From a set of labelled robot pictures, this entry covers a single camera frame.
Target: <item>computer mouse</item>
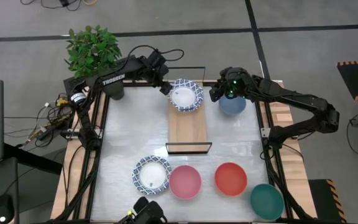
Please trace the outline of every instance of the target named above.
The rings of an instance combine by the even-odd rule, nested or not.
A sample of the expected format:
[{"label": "computer mouse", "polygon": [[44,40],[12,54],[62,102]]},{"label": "computer mouse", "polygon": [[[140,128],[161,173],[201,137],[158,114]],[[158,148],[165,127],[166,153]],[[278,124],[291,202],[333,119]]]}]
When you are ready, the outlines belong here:
[{"label": "computer mouse", "polygon": [[5,224],[12,221],[15,215],[12,197],[7,194],[0,196],[0,223]]}]

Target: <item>blue and white plate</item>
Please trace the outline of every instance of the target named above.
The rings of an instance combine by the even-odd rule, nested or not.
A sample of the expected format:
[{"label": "blue and white plate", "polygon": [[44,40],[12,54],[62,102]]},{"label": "blue and white plate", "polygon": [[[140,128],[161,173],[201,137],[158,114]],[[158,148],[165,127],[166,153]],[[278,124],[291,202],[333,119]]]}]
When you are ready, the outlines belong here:
[{"label": "blue and white plate", "polygon": [[179,78],[172,83],[169,93],[172,105],[181,112],[197,110],[203,102],[203,89],[191,80]]},{"label": "blue and white plate", "polygon": [[158,194],[168,188],[171,171],[167,160],[158,156],[147,156],[136,164],[132,180],[136,189],[143,194]]}]

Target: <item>gray floor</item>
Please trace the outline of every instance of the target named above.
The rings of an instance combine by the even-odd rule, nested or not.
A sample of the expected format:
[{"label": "gray floor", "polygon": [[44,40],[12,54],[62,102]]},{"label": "gray floor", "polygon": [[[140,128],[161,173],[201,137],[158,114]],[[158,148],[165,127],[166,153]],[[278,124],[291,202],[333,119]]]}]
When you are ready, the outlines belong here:
[{"label": "gray floor", "polygon": [[[44,0],[58,5],[57,0]],[[252,1],[259,27],[327,26],[358,24],[358,1],[281,0]],[[40,2],[23,6],[19,0],[0,0],[0,37],[62,35],[85,25],[100,24],[113,32],[139,32],[176,29],[211,29],[250,27],[242,0],[99,0],[95,5],[82,4],[78,11],[44,9]],[[341,127],[334,134],[313,134],[301,144],[310,179],[332,179],[337,186],[349,222],[358,223],[358,156],[346,142],[347,120],[358,113],[336,70],[336,62],[358,60],[358,30],[261,33],[267,65],[272,79],[280,79],[289,89],[326,98],[341,113]],[[181,48],[185,57],[171,66],[206,66],[206,78],[217,78],[228,66],[242,66],[261,75],[252,34],[173,35],[161,37],[120,38],[123,52],[139,44],[150,44],[161,50]],[[64,40],[0,42],[0,79],[5,81],[6,116],[35,116],[45,102],[62,92],[62,80],[72,76],[63,58],[67,58]],[[147,54],[140,49],[135,54]],[[172,72],[170,78],[186,75],[199,78],[201,72]],[[310,117],[292,110],[295,121]],[[32,120],[6,120],[6,131],[31,128]],[[358,129],[351,129],[350,139],[358,150]],[[17,144],[24,139],[6,138]],[[35,149],[39,155],[65,146],[57,139],[46,149]],[[27,210],[53,200],[57,177],[29,173],[26,181],[36,180],[39,188],[21,187],[21,207]],[[52,203],[21,214],[21,223],[48,220]]]}]

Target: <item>red bowl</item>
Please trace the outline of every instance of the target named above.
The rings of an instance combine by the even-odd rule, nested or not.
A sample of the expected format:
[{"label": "red bowl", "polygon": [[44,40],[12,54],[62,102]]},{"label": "red bowl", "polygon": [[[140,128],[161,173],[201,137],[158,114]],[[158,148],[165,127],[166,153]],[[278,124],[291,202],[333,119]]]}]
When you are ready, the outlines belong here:
[{"label": "red bowl", "polygon": [[216,169],[215,184],[223,194],[237,196],[247,187],[247,174],[241,166],[226,162]]},{"label": "red bowl", "polygon": [[176,197],[191,199],[201,189],[201,176],[192,166],[178,166],[171,173],[169,188]]}]

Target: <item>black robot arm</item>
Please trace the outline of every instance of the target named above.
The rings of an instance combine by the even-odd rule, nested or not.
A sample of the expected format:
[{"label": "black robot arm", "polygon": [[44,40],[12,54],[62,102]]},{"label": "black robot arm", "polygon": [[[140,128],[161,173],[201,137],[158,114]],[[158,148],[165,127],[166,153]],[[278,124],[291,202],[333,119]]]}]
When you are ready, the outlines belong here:
[{"label": "black robot arm", "polygon": [[[154,50],[147,58],[144,56],[136,58],[131,55],[117,61],[119,69],[113,72],[76,81],[76,85],[71,88],[72,91],[69,96],[81,122],[78,139],[86,150],[98,150],[100,148],[100,141],[91,126],[88,111],[94,98],[103,87],[123,79],[145,80],[153,84],[153,87],[160,87],[160,91],[167,95],[172,86],[169,82],[163,81],[163,76],[168,73],[168,67],[164,64],[165,61],[158,50]],[[85,96],[83,89],[87,86],[90,86],[90,88],[88,96]]]},{"label": "black robot arm", "polygon": [[225,68],[220,72],[220,76],[218,83],[209,91],[213,102],[223,95],[227,98],[239,96],[252,102],[280,102],[313,113],[313,117],[306,121],[287,127],[271,127],[268,142],[274,148],[280,149],[283,142],[293,136],[314,131],[333,133],[338,130],[339,113],[325,99],[284,89],[276,82],[250,75],[243,68]]}]

